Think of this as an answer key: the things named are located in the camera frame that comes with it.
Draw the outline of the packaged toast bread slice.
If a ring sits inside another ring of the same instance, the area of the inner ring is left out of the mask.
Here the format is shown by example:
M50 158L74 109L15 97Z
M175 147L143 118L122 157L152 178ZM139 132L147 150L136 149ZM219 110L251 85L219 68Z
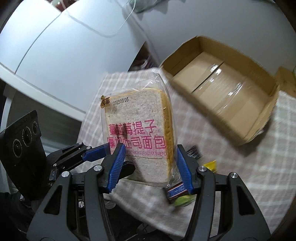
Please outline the packaged toast bread slice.
M135 166L127 180L158 187L180 182L171 100L161 76L152 72L100 99L104 141L112 152L124 144L125 160Z

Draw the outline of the green candy packet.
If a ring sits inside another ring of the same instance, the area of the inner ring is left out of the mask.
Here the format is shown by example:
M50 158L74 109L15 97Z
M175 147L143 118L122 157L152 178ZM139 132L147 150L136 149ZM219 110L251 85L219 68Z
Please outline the green candy packet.
M174 206L187 206L196 200L196 195L183 195L178 197L174 202Z

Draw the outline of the brown Snickers bar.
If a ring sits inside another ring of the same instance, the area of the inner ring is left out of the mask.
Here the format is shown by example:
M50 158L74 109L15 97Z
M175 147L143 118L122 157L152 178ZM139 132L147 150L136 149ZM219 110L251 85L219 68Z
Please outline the brown Snickers bar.
M162 190L169 204L174 203L177 198L189 194L188 190L184 187L183 182L179 182L170 187L164 187Z

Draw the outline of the pink plaid tablecloth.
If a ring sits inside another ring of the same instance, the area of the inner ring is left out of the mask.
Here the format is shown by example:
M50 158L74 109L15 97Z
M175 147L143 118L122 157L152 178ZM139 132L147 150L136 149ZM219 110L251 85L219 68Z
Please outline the pink plaid tablecloth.
M197 145L201 162L215 160L218 173L238 173L275 231L295 197L295 98L280 92L264 132L235 147L184 97L171 86L167 89L178 142L185 149ZM175 207L162 189L125 180L108 198L138 220L179 237L185 235L194 207Z

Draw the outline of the yellow candy wrapper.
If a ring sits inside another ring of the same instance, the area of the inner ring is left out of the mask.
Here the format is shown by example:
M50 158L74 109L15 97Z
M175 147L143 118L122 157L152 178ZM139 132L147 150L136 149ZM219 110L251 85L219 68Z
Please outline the yellow candy wrapper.
M207 169L209 169L210 171L212 171L213 173L215 173L217 171L217 164L216 164L216 160L204 163L203 166L205 166Z

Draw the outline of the brown cardboard box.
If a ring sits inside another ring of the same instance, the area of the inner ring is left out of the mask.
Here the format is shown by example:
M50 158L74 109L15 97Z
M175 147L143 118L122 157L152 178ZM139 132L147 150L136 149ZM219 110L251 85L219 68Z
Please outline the brown cardboard box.
M237 146L261 133L280 91L253 59L205 36L183 43L161 69L171 86Z

